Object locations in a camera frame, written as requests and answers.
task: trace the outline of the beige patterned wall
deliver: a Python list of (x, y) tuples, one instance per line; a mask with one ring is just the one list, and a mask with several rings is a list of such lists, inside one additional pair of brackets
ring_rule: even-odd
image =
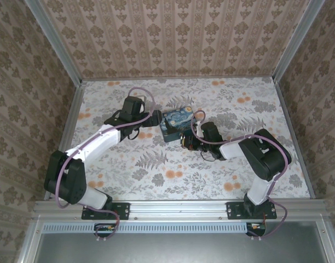
[(43, 199), (74, 87), (23, 1), (0, 0), (0, 262), (13, 262)]
[(42, 0), (83, 78), (270, 75), (309, 0)]
[(335, 0), (326, 0), (280, 86), (314, 190), (335, 225)]

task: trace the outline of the starry night box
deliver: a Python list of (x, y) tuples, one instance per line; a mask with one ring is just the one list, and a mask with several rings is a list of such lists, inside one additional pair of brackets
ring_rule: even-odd
[(179, 108), (162, 114), (160, 122), (161, 132), (165, 142), (176, 141), (181, 138), (181, 134), (191, 135), (190, 120), (193, 117), (191, 107)]

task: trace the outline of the metal grille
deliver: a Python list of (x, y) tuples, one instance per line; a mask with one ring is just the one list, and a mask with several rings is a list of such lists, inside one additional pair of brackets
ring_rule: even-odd
[[(43, 234), (94, 233), (98, 223), (45, 223)], [(246, 223), (120, 223), (118, 233), (246, 233)]]

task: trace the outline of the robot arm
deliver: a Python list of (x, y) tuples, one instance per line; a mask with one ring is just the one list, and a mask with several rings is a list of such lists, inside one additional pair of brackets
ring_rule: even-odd
[[(213, 122), (197, 123), (197, 136), (209, 142), (222, 142), (217, 127)], [(277, 144), (285, 156), (288, 164), (292, 159), (289, 152), (266, 129), (261, 129), (255, 135), (266, 138)], [(268, 200), (268, 192), (275, 177), (283, 171), (285, 161), (282, 153), (269, 142), (258, 138), (246, 138), (227, 144), (206, 144), (195, 136), (182, 136), (182, 147), (189, 150), (209, 151), (214, 159), (224, 161), (235, 157), (246, 157), (256, 176), (248, 193), (244, 197), (244, 209), (250, 216), (262, 213), (262, 204)]]
[(141, 99), (128, 96), (124, 101), (123, 109), (117, 111), (111, 118), (106, 120), (105, 124), (90, 138), (66, 152), (55, 151), (50, 157), (44, 188), (51, 193), (56, 192), (56, 184), (61, 167), (69, 156), (77, 152), (69, 161), (62, 175), (59, 197), (70, 204), (79, 203), (95, 209), (111, 210), (112, 197), (88, 186), (86, 184), (85, 171), (106, 150), (126, 137), (130, 139), (133, 131), (137, 131), (138, 135), (140, 127), (159, 125), (161, 112), (154, 111), (152, 116), (144, 122), (118, 129), (112, 128), (147, 118), (149, 113), (144, 112), (144, 110), (145, 103)]

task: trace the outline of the patterned floor surface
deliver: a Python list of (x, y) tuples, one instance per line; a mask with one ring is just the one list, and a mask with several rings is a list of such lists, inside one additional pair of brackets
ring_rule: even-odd
[[(224, 139), (268, 129), (292, 155), (293, 162), (272, 196), (309, 197), (273, 81), (267, 78), (163, 79), (84, 83), (85, 94), (72, 146), (92, 135), (116, 110), (132, 87), (150, 90), (157, 108), (203, 109)], [(137, 91), (134, 95), (143, 95)], [(146, 109), (151, 106), (147, 97)], [(116, 200), (243, 198), (254, 173), (247, 160), (204, 161), (199, 153), (166, 144), (159, 127), (142, 128), (137, 139), (109, 149), (86, 171), (88, 185)]]

